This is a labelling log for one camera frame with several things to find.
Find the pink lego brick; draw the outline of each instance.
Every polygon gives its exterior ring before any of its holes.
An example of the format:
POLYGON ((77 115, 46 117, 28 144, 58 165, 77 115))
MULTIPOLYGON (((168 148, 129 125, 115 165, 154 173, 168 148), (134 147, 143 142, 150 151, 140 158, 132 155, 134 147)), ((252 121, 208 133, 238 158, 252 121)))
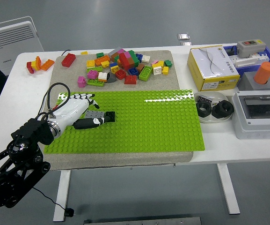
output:
POLYGON ((125 52, 124 55, 126 56, 127 59, 128 59, 128 58, 131 58, 131 55, 130 55, 129 52, 125 52))
POLYGON ((124 49, 120 49, 119 51, 117 51, 117 53, 118 54, 120 54, 120 53, 124 53, 125 52, 125 50, 124 49))
POLYGON ((86 79, 83 76, 79 76, 78 78, 78 87, 84 88, 86 86, 86 79))
POLYGON ((87 76, 88 76, 88 79, 93 79, 93 80, 95 80, 95 79, 98 77, 98 72, 95 71, 95 70, 90 70, 90 71, 87 73, 87 76))

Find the black nut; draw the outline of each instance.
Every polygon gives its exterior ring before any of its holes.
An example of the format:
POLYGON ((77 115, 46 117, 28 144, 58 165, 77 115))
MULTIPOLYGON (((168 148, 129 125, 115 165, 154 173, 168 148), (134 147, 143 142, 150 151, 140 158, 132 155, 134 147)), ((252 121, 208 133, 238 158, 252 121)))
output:
POLYGON ((200 117, 204 118, 211 114, 211 103, 201 101, 196 103, 197 113, 200 117))
POLYGON ((234 106, 226 100, 219 102, 212 109, 212 116, 217 119, 227 117, 234 112, 234 106))

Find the small metal object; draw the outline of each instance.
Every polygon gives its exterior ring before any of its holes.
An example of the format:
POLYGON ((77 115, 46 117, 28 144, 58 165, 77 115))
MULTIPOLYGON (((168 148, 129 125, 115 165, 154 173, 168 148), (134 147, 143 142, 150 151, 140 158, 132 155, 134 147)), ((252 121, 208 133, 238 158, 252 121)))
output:
POLYGON ((234 106, 226 100, 219 102, 212 109, 212 116, 217 119, 227 117, 234 112, 234 106))
POLYGON ((188 33, 185 34, 177 34, 177 39, 179 41, 190 41, 190 35, 188 33))
POLYGON ((201 101, 196 103, 198 116, 204 118, 211 114, 212 106, 211 103, 201 101))

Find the robot finger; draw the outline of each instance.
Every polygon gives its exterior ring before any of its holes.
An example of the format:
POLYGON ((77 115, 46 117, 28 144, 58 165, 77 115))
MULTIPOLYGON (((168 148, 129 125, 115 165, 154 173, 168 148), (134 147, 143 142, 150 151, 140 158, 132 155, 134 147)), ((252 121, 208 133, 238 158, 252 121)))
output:
POLYGON ((97 109, 99 109, 98 103, 93 99, 88 99, 89 105, 94 105, 97 109))

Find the green lego baseplate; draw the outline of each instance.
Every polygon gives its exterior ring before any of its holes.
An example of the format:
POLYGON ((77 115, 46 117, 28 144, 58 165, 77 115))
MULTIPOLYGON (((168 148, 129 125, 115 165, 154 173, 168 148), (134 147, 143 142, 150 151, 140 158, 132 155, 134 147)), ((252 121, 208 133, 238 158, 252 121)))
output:
MULTIPOLYGON (((94 92, 89 110, 115 111, 97 128, 66 128, 45 153, 131 153, 204 150, 192 90, 94 92)), ((67 93, 60 93, 59 104, 67 93)))

